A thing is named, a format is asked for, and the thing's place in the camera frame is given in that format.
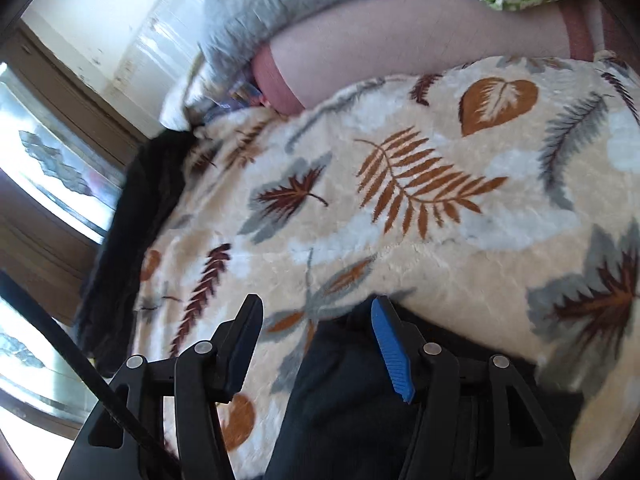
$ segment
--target metal rivet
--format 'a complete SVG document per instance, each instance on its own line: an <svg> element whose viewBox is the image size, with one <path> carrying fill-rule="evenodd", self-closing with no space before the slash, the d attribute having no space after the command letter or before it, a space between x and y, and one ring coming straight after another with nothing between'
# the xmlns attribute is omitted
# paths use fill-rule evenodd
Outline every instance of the metal rivet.
<svg viewBox="0 0 640 480"><path fill-rule="evenodd" d="M506 368L509 366L509 360L504 355L494 356L494 365L498 368Z"/></svg>
<svg viewBox="0 0 640 480"><path fill-rule="evenodd" d="M194 350L196 351L196 354L208 354L211 352L212 348L213 345L209 341L200 341L199 343L196 343Z"/></svg>
<svg viewBox="0 0 640 480"><path fill-rule="evenodd" d="M127 359L127 368L138 368L143 362L144 360L142 359L142 356L132 355Z"/></svg>
<svg viewBox="0 0 640 480"><path fill-rule="evenodd" d="M442 347L438 343L427 343L422 347L424 352L429 355L438 355L442 352Z"/></svg>

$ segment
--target black pants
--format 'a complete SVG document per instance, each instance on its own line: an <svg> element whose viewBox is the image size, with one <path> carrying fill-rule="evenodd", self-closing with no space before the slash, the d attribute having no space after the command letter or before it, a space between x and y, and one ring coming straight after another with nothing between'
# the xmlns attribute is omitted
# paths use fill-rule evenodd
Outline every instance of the black pants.
<svg viewBox="0 0 640 480"><path fill-rule="evenodd" d="M300 367L265 480L392 480L398 478L418 407L395 393L371 328L372 298L350 314L322 322ZM457 357L498 353L397 308L426 341ZM582 407L580 394L546 394L534 365L512 358L568 450Z"/></svg>

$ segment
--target black clamp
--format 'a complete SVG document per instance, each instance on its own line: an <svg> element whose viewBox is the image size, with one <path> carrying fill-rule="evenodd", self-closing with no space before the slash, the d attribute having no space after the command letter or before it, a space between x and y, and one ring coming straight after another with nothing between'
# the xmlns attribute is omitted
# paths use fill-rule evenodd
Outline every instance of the black clamp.
<svg viewBox="0 0 640 480"><path fill-rule="evenodd" d="M509 359L457 359L402 322L386 296L372 324L396 392L420 404L400 480L575 480L568 454Z"/></svg>
<svg viewBox="0 0 640 480"><path fill-rule="evenodd" d="M167 470L98 403L76 438L58 480L234 480L216 402L240 391L262 327L262 301L244 300L236 318L177 358L132 356L110 383L127 409L163 442L163 399L175 397L180 470Z"/></svg>

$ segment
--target wall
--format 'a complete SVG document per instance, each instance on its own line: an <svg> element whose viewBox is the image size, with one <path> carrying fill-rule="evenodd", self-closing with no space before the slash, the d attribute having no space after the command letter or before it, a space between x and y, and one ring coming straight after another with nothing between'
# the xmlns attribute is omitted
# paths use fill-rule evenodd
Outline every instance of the wall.
<svg viewBox="0 0 640 480"><path fill-rule="evenodd" d="M34 0L23 20L47 48L145 135L160 129L133 101L114 91L122 55L156 0Z"/></svg>

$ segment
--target leaf-patterned blanket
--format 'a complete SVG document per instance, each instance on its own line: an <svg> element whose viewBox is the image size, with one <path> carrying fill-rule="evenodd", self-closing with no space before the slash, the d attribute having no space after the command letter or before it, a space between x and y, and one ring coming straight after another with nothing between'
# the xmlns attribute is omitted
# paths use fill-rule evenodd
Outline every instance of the leaf-patterned blanket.
<svg viewBox="0 0 640 480"><path fill-rule="evenodd" d="M363 82L289 121L225 116L147 252L134 350L176 355L261 296L244 389L219 408L249 478L318 322L388 294L583 391L571 462L596 478L640 411L636 103L615 58L495 57Z"/></svg>

